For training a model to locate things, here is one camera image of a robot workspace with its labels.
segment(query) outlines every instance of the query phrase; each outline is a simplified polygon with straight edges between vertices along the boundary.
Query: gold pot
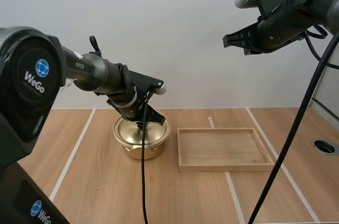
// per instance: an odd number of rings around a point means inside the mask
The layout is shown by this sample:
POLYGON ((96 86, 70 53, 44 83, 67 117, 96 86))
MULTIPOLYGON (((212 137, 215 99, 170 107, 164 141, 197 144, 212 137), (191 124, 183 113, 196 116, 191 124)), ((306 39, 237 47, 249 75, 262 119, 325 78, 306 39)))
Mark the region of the gold pot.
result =
MULTIPOLYGON (((161 154, 165 149, 166 139, 171 133, 171 124, 164 115, 164 125, 149 122, 145 132, 145 159, 152 159, 161 154)), ((123 151, 128 157, 141 159, 142 130, 135 122, 119 118, 113 127, 117 141, 122 144, 123 151)))

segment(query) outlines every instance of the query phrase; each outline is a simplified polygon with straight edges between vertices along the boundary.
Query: blue globe logo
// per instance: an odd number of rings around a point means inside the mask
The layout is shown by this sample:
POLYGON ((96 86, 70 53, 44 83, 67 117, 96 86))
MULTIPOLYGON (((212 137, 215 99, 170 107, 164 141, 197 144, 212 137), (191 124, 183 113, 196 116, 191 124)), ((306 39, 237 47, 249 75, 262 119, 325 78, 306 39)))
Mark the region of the blue globe logo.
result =
POLYGON ((46 77, 49 72, 48 62, 44 59, 40 59, 35 64, 35 71, 37 72, 39 77, 46 77))
POLYGON ((36 200, 31 208, 31 216, 33 217, 36 216, 40 212, 41 207, 42 207, 41 200, 36 200))

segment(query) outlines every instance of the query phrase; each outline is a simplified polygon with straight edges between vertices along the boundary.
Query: wego logo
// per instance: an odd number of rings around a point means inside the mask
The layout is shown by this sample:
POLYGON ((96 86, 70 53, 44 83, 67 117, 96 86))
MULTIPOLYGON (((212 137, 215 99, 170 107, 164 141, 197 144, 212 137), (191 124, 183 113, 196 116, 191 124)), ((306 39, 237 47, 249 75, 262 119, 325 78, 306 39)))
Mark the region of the wego logo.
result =
POLYGON ((42 83, 39 81, 37 82, 34 78, 35 77, 32 76, 32 74, 26 71, 25 80, 28 83, 30 83, 37 91, 39 91, 40 93, 44 93, 44 88, 42 87, 42 83))
POLYGON ((35 217, 38 215, 38 218, 41 220, 44 224, 51 224, 52 221, 50 220, 50 216, 47 215, 47 211, 44 211, 42 208, 42 202, 41 200, 35 201, 35 203, 32 205, 31 208, 31 216, 35 217))
MULTIPOLYGON (((48 62, 44 59, 38 60, 37 63, 35 64, 35 72, 38 74, 39 77, 46 77, 49 72, 48 62)), ((35 77, 32 74, 26 71, 24 78, 25 81, 31 84, 40 93, 44 93, 42 83, 40 81, 35 80, 34 78, 35 77)))

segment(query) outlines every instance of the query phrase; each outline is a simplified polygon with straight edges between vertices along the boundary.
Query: wooden tabletop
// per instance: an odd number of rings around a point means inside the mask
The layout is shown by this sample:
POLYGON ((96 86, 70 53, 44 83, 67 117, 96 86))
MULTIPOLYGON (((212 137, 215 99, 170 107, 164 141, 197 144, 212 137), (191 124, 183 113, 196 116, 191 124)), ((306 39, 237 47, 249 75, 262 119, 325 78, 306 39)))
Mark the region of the wooden tabletop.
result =
MULTIPOLYGON (((296 111, 161 110, 169 118, 172 132, 165 151, 145 161, 149 223, 244 224, 270 174, 179 173, 177 128, 255 128, 275 161, 296 111)), ((20 164, 47 196, 53 189, 57 192, 53 202, 71 223, 141 224, 140 161, 127 157, 114 138, 116 111, 96 110, 86 129, 91 112, 51 111, 33 153, 20 164), (80 146, 69 160, 79 137, 80 146)), ((321 155, 311 145, 312 139, 339 144, 339 132, 310 109, 256 223, 339 221, 339 156, 321 155)))

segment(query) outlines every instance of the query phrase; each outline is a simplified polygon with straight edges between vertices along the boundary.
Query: wooden tray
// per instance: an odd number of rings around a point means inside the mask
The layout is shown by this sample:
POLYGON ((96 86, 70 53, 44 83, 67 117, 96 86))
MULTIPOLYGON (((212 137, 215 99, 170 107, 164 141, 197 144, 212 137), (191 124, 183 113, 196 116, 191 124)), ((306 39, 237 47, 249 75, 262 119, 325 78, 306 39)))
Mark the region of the wooden tray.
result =
POLYGON ((274 162, 253 128, 178 128, 179 172, 271 171, 274 162))

